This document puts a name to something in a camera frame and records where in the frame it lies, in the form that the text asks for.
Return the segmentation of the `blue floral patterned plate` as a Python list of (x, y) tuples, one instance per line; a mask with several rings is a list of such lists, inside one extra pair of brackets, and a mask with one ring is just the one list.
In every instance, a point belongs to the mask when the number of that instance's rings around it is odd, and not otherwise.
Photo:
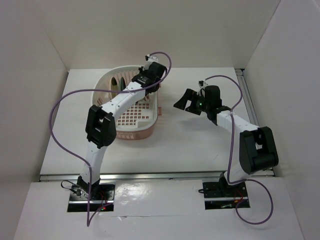
[(125, 90), (126, 88), (126, 81), (123, 77), (121, 77), (120, 82), (119, 82), (119, 89), (120, 91)]

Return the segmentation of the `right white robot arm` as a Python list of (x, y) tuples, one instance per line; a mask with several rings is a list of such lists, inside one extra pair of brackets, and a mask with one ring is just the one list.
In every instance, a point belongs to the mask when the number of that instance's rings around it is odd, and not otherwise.
[(218, 181), (218, 191), (223, 196), (231, 197), (243, 180), (279, 164), (272, 130), (233, 114), (231, 108), (223, 105), (218, 86), (202, 87), (199, 91), (188, 88), (173, 106), (195, 115), (206, 113), (212, 123), (231, 133), (231, 163)]

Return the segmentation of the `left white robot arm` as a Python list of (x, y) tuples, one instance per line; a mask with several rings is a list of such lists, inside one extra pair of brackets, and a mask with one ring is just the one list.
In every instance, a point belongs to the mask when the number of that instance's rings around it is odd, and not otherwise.
[(85, 132), (87, 133), (87, 153), (85, 165), (77, 184), (81, 194), (88, 200), (97, 197), (101, 165), (107, 147), (116, 139), (116, 121), (133, 104), (142, 100), (147, 94), (159, 89), (160, 80), (168, 69), (157, 62), (140, 67), (124, 88), (124, 93), (117, 94), (102, 106), (92, 105), (88, 111)]

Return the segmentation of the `cream plate with black patch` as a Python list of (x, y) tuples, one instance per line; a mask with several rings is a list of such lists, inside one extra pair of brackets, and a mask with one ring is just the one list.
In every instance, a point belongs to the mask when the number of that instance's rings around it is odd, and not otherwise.
[(112, 91), (119, 90), (118, 81), (115, 77), (112, 77), (110, 80), (110, 90), (112, 90)]

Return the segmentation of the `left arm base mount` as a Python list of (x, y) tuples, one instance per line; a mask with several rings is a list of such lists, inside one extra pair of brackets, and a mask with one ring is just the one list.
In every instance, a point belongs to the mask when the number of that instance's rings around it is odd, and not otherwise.
[[(87, 211), (88, 194), (70, 180), (63, 180), (60, 186), (69, 191), (68, 213), (84, 213)], [(90, 196), (90, 212), (100, 208), (100, 212), (114, 211), (115, 184), (101, 184)]]

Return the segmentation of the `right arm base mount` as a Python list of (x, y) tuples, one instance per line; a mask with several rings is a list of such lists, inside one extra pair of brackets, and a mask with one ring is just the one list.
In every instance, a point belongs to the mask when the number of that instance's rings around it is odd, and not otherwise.
[(223, 180), (215, 182), (203, 182), (198, 190), (204, 197), (206, 210), (224, 210), (238, 208), (250, 208), (247, 187), (244, 182), (236, 185), (228, 185)]

